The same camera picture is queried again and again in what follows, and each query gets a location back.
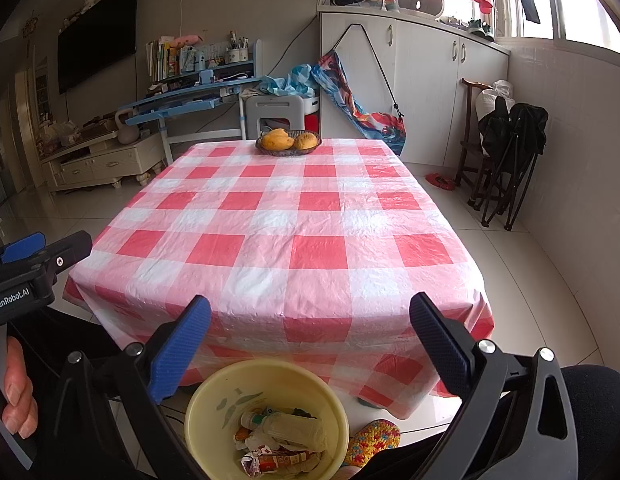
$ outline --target white tile floor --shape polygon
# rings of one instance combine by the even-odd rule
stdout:
[[[563,366],[602,364],[597,343],[570,289],[520,222],[507,232],[496,217],[490,228],[483,228],[480,214],[467,204],[467,186],[450,192],[431,186],[423,177],[418,181],[481,269],[494,313],[492,338],[503,351],[530,355],[540,346],[549,346]],[[44,189],[22,192],[0,208],[0,237],[8,243],[42,231],[52,242],[79,230],[95,237],[139,190],[134,179],[125,179],[120,189],[99,186],[54,196]],[[66,277],[67,273],[60,276],[54,287],[57,299],[53,307],[92,320],[90,313],[60,298]],[[458,399],[429,397],[409,419],[395,420],[388,412],[366,408],[353,397],[337,393],[348,413],[351,431],[370,420],[388,418],[401,428],[404,445],[442,431],[440,425],[450,421],[460,405]],[[182,420],[180,412],[185,411],[188,399],[180,389],[164,401],[165,406],[173,408],[165,412]],[[130,456],[139,469],[151,473],[125,410],[114,406],[114,412]],[[178,433],[183,431],[180,423],[170,422]]]

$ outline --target wicker basket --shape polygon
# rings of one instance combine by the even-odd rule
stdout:
[[[309,132],[308,130],[286,130],[288,133],[289,137],[292,137],[293,139],[296,139],[299,135],[301,134],[313,134],[318,142],[316,144],[316,146],[313,146],[312,148],[308,148],[306,150],[296,150],[295,148],[288,148],[287,150],[277,150],[277,151],[271,151],[271,150],[266,150],[262,145],[261,145],[261,138],[264,135],[267,135],[269,132],[266,132],[264,134],[261,134],[259,136],[259,138],[257,139],[257,142],[255,143],[255,146],[257,146],[257,150],[259,150],[261,153],[266,153],[267,155],[272,155],[272,156],[295,156],[295,155],[307,155],[308,153],[314,152],[315,149],[317,149],[318,146],[321,145],[321,134],[315,133],[315,132]]]

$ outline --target red and white checkered tablecloth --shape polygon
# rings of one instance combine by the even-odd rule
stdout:
[[[401,161],[380,140],[325,139],[298,157],[193,146],[106,227],[64,297],[123,347],[202,294],[213,320],[184,384],[276,357],[407,418],[438,379],[408,319],[421,290],[491,333],[478,267]]]

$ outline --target finger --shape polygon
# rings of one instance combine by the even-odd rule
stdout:
[[[11,434],[15,434],[19,431],[19,428],[23,426],[23,423],[28,418],[28,414],[30,413],[30,401],[32,400],[32,382],[30,379],[27,379],[28,383],[26,385],[26,389],[21,394],[21,398],[19,399],[19,403],[16,406],[12,406],[8,404],[4,409],[4,414],[2,415],[2,421],[5,424],[5,427],[10,431]]]
[[[10,336],[7,339],[5,356],[4,391],[11,405],[16,406],[19,403],[27,384],[28,375],[23,360],[23,349],[21,344]]]
[[[21,438],[28,438],[37,429],[37,423],[39,421],[39,409],[37,407],[37,401],[34,397],[30,400],[30,411],[28,412],[28,418],[23,423],[19,430]]]

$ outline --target wall-mounted tv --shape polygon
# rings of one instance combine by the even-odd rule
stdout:
[[[136,0],[99,1],[58,37],[59,93],[135,52]]]

